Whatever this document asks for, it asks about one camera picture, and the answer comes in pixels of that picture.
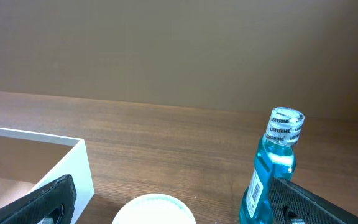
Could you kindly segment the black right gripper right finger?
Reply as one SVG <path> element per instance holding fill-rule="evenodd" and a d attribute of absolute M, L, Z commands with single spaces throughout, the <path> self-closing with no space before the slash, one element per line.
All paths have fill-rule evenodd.
<path fill-rule="evenodd" d="M 358 216 L 284 178 L 272 178 L 268 200 L 275 223 L 358 224 Z"/>

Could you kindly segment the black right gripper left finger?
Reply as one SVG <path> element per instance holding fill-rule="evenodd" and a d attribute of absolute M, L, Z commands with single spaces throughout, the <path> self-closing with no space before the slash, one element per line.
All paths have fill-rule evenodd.
<path fill-rule="evenodd" d="M 0 224 L 70 224 L 75 201 L 73 177 L 66 174 L 0 208 Z"/>

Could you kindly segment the blue mouthwash bottle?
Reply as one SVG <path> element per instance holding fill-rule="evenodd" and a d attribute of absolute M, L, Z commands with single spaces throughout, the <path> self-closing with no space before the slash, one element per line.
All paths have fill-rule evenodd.
<path fill-rule="evenodd" d="M 290 180 L 296 169 L 293 148 L 305 121 L 303 113 L 287 107 L 271 112 L 265 134 L 260 138 L 251 182 L 239 210 L 240 223 L 272 223 L 269 184 L 273 177 Z"/>

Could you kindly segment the white round jar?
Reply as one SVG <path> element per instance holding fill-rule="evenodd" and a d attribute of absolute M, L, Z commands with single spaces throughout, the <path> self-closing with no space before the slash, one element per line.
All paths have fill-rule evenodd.
<path fill-rule="evenodd" d="M 167 194 L 146 194 L 132 199 L 117 212 L 112 224 L 196 224 L 191 210 Z"/>

